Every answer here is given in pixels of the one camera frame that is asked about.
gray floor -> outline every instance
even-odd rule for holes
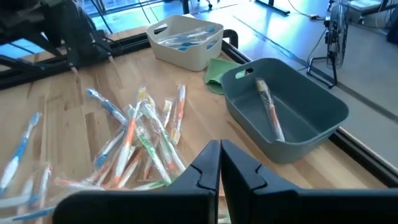
[[[317,40],[325,30],[322,21],[310,21],[307,17],[294,12],[287,0],[276,0],[278,6],[292,11],[285,17],[254,2],[246,0],[223,1],[208,11],[207,2],[196,0],[190,5],[194,12],[200,12],[197,18],[222,23],[226,29],[234,29],[239,34],[239,49],[251,59],[263,57],[279,58],[296,70],[305,68],[294,58],[307,60]],[[300,11],[326,16],[328,0],[291,0]],[[225,7],[240,3],[237,6]],[[131,9],[107,15],[105,18],[113,32],[119,32],[156,22],[172,14],[182,14],[181,3],[152,5],[142,9]],[[374,26],[374,16],[366,18],[366,24]],[[384,16],[379,17],[379,26],[383,26]],[[106,29],[103,21],[93,19],[99,29]],[[0,53],[7,52],[21,56],[15,49],[0,47]],[[324,56],[326,46],[321,41],[312,56]],[[350,109],[343,128],[354,137],[369,146],[375,154],[385,158],[392,166],[398,167],[398,124],[394,121],[398,115],[398,47],[385,40],[385,36],[357,26],[350,26],[346,57],[338,70],[340,88],[331,92],[342,99]],[[327,74],[324,62],[315,66]]]

wooden table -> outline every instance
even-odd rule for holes
[[[143,27],[131,29],[111,38],[117,40],[143,31]],[[28,58],[39,61],[49,57],[42,53]],[[118,57],[115,62],[118,73],[110,62],[104,62],[79,69],[78,78],[66,72],[0,91],[0,167],[16,150],[30,116],[37,111],[44,114],[29,141],[11,192],[21,192],[22,183],[38,162],[51,163],[55,175],[77,180],[92,173],[96,153],[119,124],[85,90],[95,88],[123,108],[136,102],[137,89],[144,82],[149,94],[161,105],[165,97],[177,95],[178,84],[186,84],[178,149],[188,163],[209,140],[229,139],[280,176],[306,189],[386,188],[330,141],[293,164],[271,162],[229,115],[224,97],[212,94],[204,85],[204,72],[190,72],[157,60],[152,49]]]

fan stand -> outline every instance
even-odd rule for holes
[[[332,66],[332,70],[333,70],[333,78],[328,76],[328,75],[315,75],[311,72],[311,68],[312,68],[312,62],[314,60],[322,60],[322,59],[330,59],[331,60],[331,66]],[[329,52],[328,56],[326,57],[314,57],[311,58],[310,60],[310,66],[308,66],[308,70],[307,70],[307,75],[311,76],[312,78],[322,82],[323,84],[325,84],[329,89],[333,88],[334,86],[337,85],[337,71],[336,71],[336,57],[335,57],[335,53],[333,52]]]

electric fan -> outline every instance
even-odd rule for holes
[[[326,27],[325,43],[328,45],[326,57],[311,58],[307,74],[326,84],[328,88],[337,85],[336,69],[340,68],[344,61],[348,31],[348,0],[336,1],[330,8],[330,17],[324,21]],[[326,66],[333,70],[333,77],[317,76],[311,72],[312,63],[315,60],[326,59]]]

